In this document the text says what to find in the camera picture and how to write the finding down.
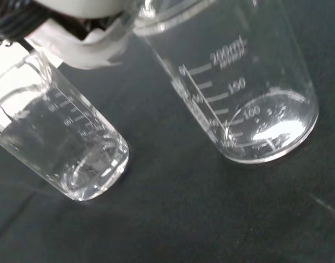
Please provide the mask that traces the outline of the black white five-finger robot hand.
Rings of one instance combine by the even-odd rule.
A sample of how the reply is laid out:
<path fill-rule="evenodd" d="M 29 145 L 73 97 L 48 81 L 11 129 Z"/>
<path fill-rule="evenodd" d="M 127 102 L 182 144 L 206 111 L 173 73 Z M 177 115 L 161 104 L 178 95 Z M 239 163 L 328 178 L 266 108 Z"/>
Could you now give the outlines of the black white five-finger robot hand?
<path fill-rule="evenodd" d="M 134 1 L 0 1 L 0 38 L 25 39 L 81 70 L 115 66 L 125 51 Z"/>

